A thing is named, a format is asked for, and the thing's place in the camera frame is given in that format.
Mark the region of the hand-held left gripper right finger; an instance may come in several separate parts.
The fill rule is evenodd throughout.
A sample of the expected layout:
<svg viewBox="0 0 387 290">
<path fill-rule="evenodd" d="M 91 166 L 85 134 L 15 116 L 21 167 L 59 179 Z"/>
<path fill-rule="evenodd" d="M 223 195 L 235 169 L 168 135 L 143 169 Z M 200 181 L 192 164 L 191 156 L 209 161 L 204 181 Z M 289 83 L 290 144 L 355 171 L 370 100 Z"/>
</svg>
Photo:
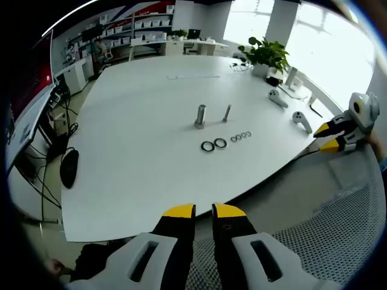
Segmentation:
<svg viewBox="0 0 387 290">
<path fill-rule="evenodd" d="M 214 256 L 223 289 L 340 289 L 307 273 L 300 257 L 268 233 L 258 233 L 238 207 L 214 203 Z"/>
</svg>

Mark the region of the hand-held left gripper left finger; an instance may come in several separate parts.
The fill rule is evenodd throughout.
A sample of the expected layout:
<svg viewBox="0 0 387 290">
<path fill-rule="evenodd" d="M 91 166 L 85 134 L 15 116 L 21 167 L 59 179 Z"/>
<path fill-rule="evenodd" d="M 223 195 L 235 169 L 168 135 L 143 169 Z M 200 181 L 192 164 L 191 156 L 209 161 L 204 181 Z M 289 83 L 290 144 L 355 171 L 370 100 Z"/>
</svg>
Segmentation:
<svg viewBox="0 0 387 290">
<path fill-rule="evenodd" d="M 149 233 L 140 233 L 106 260 L 89 279 L 67 289 L 184 289 L 193 257 L 194 204 L 164 212 Z"/>
</svg>

